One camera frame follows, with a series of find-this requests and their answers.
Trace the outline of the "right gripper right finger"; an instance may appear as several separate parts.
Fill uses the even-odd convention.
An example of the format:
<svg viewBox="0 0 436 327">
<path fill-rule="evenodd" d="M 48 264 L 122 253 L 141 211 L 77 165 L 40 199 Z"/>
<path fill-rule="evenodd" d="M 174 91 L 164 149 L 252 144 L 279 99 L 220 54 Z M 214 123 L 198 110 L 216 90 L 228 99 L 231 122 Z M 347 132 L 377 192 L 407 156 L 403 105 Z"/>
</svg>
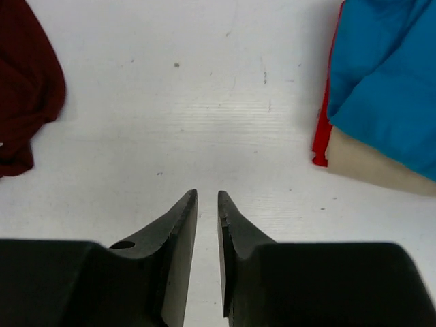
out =
<svg viewBox="0 0 436 327">
<path fill-rule="evenodd" d="M 223 315 L 231 326 L 434 326 L 435 307 L 395 243 L 278 243 L 217 197 Z"/>
</svg>

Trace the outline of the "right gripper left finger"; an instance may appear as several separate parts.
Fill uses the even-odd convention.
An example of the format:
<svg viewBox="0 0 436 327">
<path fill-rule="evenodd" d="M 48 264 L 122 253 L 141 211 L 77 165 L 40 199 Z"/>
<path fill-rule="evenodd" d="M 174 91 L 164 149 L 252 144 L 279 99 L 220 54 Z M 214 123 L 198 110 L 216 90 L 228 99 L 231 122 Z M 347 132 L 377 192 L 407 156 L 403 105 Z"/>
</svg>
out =
<svg viewBox="0 0 436 327">
<path fill-rule="evenodd" d="M 198 217 L 189 190 L 111 247 L 2 240 L 2 326 L 182 326 Z"/>
</svg>

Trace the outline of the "maroon t shirt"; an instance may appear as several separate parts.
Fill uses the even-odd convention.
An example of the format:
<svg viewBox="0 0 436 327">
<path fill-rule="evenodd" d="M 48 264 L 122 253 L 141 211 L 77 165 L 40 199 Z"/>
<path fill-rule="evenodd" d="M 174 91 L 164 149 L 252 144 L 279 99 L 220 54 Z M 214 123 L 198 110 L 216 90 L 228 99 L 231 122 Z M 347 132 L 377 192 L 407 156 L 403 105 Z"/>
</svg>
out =
<svg viewBox="0 0 436 327">
<path fill-rule="evenodd" d="M 1 176 L 33 167 L 31 140 L 65 103 L 63 71 L 26 1 L 1 2 Z"/>
</svg>

